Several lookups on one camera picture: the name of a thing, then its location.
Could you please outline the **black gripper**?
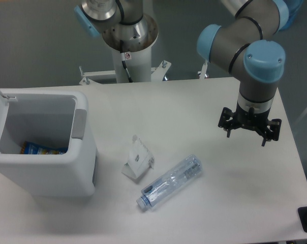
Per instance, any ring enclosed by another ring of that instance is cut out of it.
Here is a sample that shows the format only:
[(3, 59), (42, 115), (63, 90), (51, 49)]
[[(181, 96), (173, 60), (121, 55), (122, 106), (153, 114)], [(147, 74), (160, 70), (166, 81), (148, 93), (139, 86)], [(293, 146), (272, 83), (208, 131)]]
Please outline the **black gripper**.
[(264, 147), (266, 142), (278, 141), (282, 120), (279, 118), (268, 120), (270, 108), (262, 113), (256, 113), (253, 108), (248, 111), (242, 109), (237, 104), (236, 111), (224, 107), (218, 122), (218, 127), (227, 133), (230, 137), (231, 131), (236, 129), (246, 129), (257, 132), (263, 137), (261, 146)]

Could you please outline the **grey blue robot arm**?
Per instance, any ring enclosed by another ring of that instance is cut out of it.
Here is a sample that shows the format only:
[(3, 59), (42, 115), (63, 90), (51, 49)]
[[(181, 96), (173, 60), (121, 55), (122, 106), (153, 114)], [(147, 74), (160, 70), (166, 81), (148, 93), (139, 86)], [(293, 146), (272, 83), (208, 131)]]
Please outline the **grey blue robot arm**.
[[(223, 1), (235, 21), (223, 28), (207, 26), (196, 49), (207, 62), (239, 80), (235, 111), (224, 108), (218, 126), (227, 133), (243, 128), (264, 142), (277, 141), (282, 121), (268, 119), (286, 54), (272, 36), (287, 29), (302, 1)], [(151, 46), (158, 37), (155, 21), (143, 11), (143, 1), (82, 1), (76, 18), (92, 37), (102, 36), (113, 52), (116, 80), (148, 82)]]

